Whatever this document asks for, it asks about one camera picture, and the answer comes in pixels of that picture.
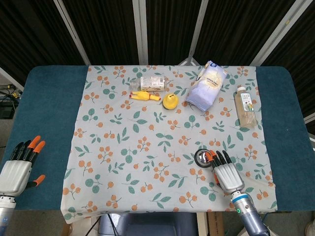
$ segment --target plastic bag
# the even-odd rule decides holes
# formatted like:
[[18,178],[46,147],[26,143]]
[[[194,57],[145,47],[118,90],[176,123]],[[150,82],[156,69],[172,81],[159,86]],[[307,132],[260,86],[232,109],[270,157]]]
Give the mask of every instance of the plastic bag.
[[216,99],[227,72],[212,61],[208,61],[189,89],[186,101],[205,112]]

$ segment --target orange berry pattern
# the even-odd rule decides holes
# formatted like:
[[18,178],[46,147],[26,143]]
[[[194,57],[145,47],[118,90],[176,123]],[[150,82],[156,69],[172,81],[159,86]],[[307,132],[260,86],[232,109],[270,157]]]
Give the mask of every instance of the orange berry pattern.
[[[67,223],[105,212],[235,210],[212,168],[195,164],[201,148],[226,150],[257,209],[277,209],[255,67],[224,67],[227,77],[205,112],[185,101],[201,69],[89,66],[64,175],[61,209]],[[165,91],[150,94],[163,99],[175,93],[177,107],[129,98],[129,86],[141,76],[164,76]],[[238,86],[251,94],[255,128],[240,127],[233,99]]]

